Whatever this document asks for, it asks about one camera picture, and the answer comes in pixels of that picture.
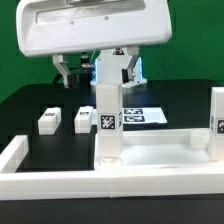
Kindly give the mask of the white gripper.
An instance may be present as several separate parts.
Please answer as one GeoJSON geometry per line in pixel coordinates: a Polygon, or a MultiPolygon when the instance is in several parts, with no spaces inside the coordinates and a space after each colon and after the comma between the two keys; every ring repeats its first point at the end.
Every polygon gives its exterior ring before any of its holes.
{"type": "Polygon", "coordinates": [[[172,36],[167,0],[21,0],[18,45],[27,57],[53,55],[65,88],[77,86],[62,54],[128,47],[122,82],[134,80],[139,47],[172,36]]]}

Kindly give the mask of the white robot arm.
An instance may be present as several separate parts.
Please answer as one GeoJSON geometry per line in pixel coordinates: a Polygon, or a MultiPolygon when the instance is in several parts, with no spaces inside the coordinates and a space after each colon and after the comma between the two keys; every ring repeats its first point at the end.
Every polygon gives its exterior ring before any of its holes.
{"type": "Polygon", "coordinates": [[[21,0],[16,10],[20,51],[48,56],[69,84],[64,57],[98,51],[93,86],[144,83],[139,47],[172,36],[167,0],[21,0]]]}

